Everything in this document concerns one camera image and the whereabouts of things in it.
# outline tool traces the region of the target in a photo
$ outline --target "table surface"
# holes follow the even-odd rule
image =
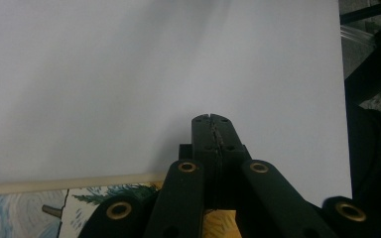
[[[165,172],[206,113],[350,196],[337,1],[0,1],[0,183]]]

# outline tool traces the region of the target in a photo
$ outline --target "round hole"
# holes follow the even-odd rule
[[[341,216],[349,220],[356,222],[363,222],[366,220],[366,213],[364,213],[364,211],[345,201],[337,203],[335,209]]]
[[[113,214],[121,214],[122,212],[126,211],[126,206],[124,205],[119,205],[115,206],[112,210]]]
[[[170,226],[163,231],[163,237],[176,238],[179,237],[179,229],[175,226]]]
[[[252,163],[252,165],[250,165],[250,169],[260,174],[266,173],[269,170],[267,166],[261,163]]]
[[[303,234],[305,235],[306,238],[319,238],[320,235],[317,231],[308,228],[303,231]]]
[[[179,164],[179,170],[184,173],[190,173],[196,170],[196,165],[189,162],[183,162]]]
[[[107,208],[106,215],[112,220],[119,220],[127,217],[132,211],[132,206],[128,202],[119,201]]]

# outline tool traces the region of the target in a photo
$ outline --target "wooden edge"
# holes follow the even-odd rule
[[[97,178],[74,178],[49,181],[25,181],[0,184],[0,194],[32,192],[44,190],[60,190],[69,188],[80,188],[88,186],[116,185],[137,182],[161,181],[166,177],[162,174],[141,174],[116,177],[97,177]]]

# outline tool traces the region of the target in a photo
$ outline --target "white paper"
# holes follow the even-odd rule
[[[206,113],[350,196],[337,2],[0,1],[0,183],[166,171]]]

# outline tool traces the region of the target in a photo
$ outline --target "yellow object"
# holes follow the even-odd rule
[[[235,221],[236,211],[215,210],[203,218],[203,238],[241,238]]]

